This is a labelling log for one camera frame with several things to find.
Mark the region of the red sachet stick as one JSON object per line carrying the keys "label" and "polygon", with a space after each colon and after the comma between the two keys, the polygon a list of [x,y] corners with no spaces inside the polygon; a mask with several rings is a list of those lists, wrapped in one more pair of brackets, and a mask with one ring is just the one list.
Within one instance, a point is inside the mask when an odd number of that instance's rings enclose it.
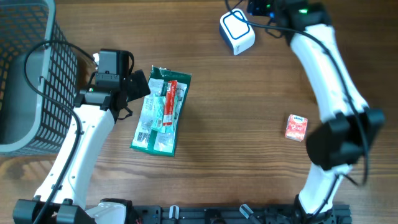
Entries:
{"label": "red sachet stick", "polygon": [[177,89],[177,81],[171,80],[167,82],[167,92],[165,97],[165,108],[164,108],[164,118],[163,125],[170,126],[173,121],[173,112],[175,104],[175,92]]}

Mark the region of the pale teal sachet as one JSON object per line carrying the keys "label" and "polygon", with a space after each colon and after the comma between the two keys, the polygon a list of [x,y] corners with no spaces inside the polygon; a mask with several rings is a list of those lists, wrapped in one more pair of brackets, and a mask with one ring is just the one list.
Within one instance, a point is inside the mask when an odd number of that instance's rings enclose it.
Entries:
{"label": "pale teal sachet", "polygon": [[154,119],[151,125],[152,130],[159,133],[165,133],[165,126],[163,125],[164,110],[165,110],[165,97],[153,96],[154,99]]}

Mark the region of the green plastic packet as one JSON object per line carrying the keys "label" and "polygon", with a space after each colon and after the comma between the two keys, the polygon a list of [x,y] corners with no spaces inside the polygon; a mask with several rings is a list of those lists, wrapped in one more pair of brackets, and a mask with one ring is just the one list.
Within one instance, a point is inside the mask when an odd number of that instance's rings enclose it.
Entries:
{"label": "green plastic packet", "polygon": [[[144,98],[141,115],[130,148],[160,156],[175,155],[179,118],[186,101],[191,79],[190,73],[152,67],[148,81],[150,95]],[[159,133],[151,128],[154,119],[153,96],[166,97],[167,82],[171,80],[177,81],[173,121],[172,125],[165,126],[165,133]]]}

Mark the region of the orange tissue pack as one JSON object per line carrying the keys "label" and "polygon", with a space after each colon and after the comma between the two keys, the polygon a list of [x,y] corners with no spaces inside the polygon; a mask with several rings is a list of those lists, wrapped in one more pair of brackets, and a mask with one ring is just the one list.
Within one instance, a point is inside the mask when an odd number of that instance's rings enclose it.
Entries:
{"label": "orange tissue pack", "polygon": [[287,127],[285,130],[285,137],[298,142],[304,140],[308,126],[308,119],[290,114],[287,120]]}

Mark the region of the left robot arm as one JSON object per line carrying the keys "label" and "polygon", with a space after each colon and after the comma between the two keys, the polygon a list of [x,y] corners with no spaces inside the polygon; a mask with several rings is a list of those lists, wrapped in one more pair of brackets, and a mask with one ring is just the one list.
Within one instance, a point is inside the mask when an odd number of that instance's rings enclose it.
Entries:
{"label": "left robot arm", "polygon": [[135,223],[132,202],[105,198],[90,209],[86,194],[105,139],[128,102],[150,93],[143,71],[134,71],[134,56],[102,49],[99,67],[75,96],[72,120],[50,174],[31,200],[20,199],[15,223]]}

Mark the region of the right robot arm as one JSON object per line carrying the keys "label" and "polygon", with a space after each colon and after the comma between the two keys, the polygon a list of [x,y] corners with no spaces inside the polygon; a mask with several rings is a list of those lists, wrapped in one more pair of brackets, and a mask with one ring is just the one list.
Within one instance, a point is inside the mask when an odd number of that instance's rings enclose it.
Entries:
{"label": "right robot arm", "polygon": [[311,168],[293,205],[265,212],[264,222],[350,223],[349,208],[333,197],[358,162],[369,164],[369,151],[385,122],[353,84],[336,44],[325,6],[307,0],[249,1],[247,11],[266,16],[267,33],[279,31],[300,60],[313,89],[321,125],[307,136]]}

